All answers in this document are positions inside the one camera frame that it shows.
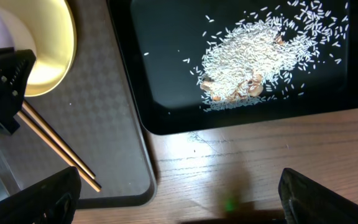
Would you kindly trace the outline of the rice food scraps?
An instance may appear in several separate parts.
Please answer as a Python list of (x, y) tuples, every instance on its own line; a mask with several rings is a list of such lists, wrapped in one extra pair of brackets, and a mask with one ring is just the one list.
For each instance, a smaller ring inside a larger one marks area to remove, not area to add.
[(229, 110), (343, 82), (349, 1), (134, 1), (153, 101)]

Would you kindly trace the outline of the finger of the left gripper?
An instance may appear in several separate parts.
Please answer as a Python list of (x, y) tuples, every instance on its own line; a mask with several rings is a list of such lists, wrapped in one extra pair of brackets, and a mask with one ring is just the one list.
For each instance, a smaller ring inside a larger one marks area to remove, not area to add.
[(30, 49), (0, 49), (0, 124), (11, 123), (21, 110), (35, 60), (36, 56)]

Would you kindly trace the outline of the white pink small bowl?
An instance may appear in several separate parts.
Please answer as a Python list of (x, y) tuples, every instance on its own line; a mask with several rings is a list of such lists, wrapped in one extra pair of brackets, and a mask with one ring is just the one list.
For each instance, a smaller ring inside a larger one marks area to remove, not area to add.
[(34, 38), (14, 14), (0, 7), (0, 49), (31, 50), (37, 55)]

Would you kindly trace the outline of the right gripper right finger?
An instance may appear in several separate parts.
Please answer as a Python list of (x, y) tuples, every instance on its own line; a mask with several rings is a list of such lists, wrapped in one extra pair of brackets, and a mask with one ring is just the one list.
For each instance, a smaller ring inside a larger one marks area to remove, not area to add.
[(291, 168), (283, 170), (278, 192), (287, 223), (358, 224), (358, 204)]

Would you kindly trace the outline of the yellow round plate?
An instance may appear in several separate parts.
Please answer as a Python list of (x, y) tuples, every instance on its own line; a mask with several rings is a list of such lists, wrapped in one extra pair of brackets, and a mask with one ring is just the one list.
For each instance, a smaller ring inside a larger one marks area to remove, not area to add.
[(76, 27), (65, 0), (0, 0), (0, 16), (16, 50), (31, 50), (36, 61), (26, 97), (52, 91), (65, 78), (76, 54)]

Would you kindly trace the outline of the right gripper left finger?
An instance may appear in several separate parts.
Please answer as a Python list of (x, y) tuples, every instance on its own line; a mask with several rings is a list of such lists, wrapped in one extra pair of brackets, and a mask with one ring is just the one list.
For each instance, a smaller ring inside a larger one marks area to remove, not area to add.
[(78, 169), (67, 167), (0, 201), (0, 224), (71, 224), (80, 192)]

